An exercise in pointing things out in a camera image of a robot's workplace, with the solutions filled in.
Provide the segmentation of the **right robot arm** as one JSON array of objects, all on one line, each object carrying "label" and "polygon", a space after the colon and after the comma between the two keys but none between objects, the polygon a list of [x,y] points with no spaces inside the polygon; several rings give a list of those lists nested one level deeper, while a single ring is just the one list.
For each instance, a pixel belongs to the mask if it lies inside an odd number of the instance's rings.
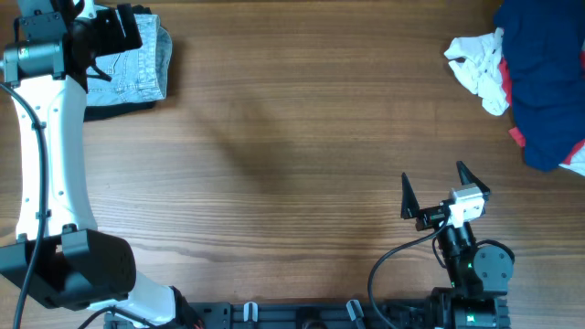
[{"label": "right robot arm", "polygon": [[485,213],[490,188],[461,161],[461,186],[435,207],[422,208],[406,175],[401,176],[401,217],[416,220],[418,231],[431,229],[433,243],[450,279],[423,304],[421,328],[505,329],[511,326],[508,283],[516,262],[511,249],[492,239],[477,240],[471,222]]}]

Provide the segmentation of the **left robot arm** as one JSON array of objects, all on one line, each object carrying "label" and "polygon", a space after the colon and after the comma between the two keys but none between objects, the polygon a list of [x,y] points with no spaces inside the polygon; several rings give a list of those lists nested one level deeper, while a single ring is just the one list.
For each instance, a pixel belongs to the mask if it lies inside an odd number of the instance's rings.
[{"label": "left robot arm", "polygon": [[181,292],[136,269],[121,238],[99,231],[88,197],[82,126],[88,79],[104,79],[99,57],[142,40],[128,4],[22,1],[15,41],[1,60],[2,89],[19,117],[22,204],[16,240],[1,249],[1,273],[20,289],[13,325],[27,299],[48,309],[110,313],[141,328],[199,328]]}]

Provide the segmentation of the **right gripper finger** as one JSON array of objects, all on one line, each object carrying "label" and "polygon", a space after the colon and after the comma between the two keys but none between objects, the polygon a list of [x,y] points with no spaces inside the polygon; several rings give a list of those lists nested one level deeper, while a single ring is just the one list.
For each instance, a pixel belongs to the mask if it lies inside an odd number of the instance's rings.
[{"label": "right gripper finger", "polygon": [[483,198],[485,201],[489,200],[489,196],[491,195],[491,189],[482,182],[477,176],[475,176],[472,171],[465,165],[463,161],[457,161],[456,167],[458,171],[458,175],[460,177],[460,181],[463,186],[475,184],[479,190],[481,191]]},{"label": "right gripper finger", "polygon": [[401,187],[402,201],[400,215],[403,219],[416,218],[420,212],[420,205],[406,173],[401,174]]}]

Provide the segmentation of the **light blue denim shorts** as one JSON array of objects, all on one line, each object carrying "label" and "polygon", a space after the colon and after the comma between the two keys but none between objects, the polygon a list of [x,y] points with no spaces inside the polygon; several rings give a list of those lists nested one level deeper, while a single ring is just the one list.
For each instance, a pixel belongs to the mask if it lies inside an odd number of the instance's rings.
[{"label": "light blue denim shorts", "polygon": [[146,103],[166,98],[173,41],[158,15],[143,7],[134,17],[143,45],[96,59],[97,67],[112,79],[88,79],[89,106]]}]

